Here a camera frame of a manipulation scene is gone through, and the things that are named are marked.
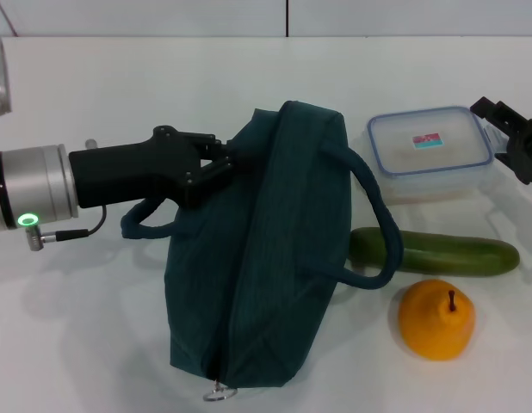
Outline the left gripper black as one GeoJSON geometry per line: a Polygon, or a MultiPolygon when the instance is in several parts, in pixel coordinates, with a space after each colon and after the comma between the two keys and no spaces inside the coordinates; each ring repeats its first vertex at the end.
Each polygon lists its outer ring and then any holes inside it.
{"type": "Polygon", "coordinates": [[[251,172],[236,153],[231,140],[157,126],[143,142],[73,151],[68,158],[80,207],[154,197],[198,207],[251,172]],[[202,159],[216,160],[201,167],[202,159]]]}

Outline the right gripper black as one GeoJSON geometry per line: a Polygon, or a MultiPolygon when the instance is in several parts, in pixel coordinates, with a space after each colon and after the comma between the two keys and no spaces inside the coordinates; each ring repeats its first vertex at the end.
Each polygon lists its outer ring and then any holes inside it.
{"type": "Polygon", "coordinates": [[[498,152],[495,158],[512,170],[521,183],[532,183],[532,120],[526,120],[503,102],[494,103],[486,97],[474,103],[470,111],[510,137],[509,152],[498,152]]]}

